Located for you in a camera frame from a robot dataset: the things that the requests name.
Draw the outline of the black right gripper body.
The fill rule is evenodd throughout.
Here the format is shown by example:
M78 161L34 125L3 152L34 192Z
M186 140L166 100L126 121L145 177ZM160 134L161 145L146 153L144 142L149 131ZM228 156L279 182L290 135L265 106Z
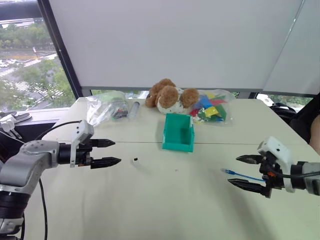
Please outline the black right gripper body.
M270 198L272 189L281 190L284 188L284 180L280 176L282 174L281 167L276 163L276 157L269 151L265 153L260 163L259 172L265 180L265 187L262 188L262 195Z

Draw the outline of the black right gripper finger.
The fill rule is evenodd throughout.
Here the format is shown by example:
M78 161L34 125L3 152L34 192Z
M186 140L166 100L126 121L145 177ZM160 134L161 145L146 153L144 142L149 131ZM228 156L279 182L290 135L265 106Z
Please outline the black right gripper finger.
M262 194L265 190L264 186L258 183L249 182L248 180L245 180L245 179L231 178L231 179L228 179L227 181L242 190L253 192L253 193Z
M237 161L247 163L247 164L252 164L252 165L258 165L261 164L262 162L262 156L261 155L254 155L254 154L249 154L249 155L241 155L236 158Z

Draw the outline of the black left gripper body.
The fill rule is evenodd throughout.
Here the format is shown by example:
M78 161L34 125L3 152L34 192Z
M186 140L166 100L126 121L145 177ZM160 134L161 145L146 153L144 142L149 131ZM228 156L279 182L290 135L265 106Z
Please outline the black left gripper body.
M78 167L90 166L92 158L90 152L92 151L92 142L87 140L84 143L80 143L76 149L75 164Z

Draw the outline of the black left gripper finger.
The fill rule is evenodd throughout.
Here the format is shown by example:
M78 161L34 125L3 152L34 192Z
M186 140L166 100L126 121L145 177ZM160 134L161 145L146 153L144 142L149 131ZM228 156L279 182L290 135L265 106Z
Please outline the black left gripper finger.
M90 144L94 148L107 148L115 145L116 143L109 139L91 139Z
M116 157L103 157L100 159L93 159L90 163L91 169L108 168L120 163L122 160Z

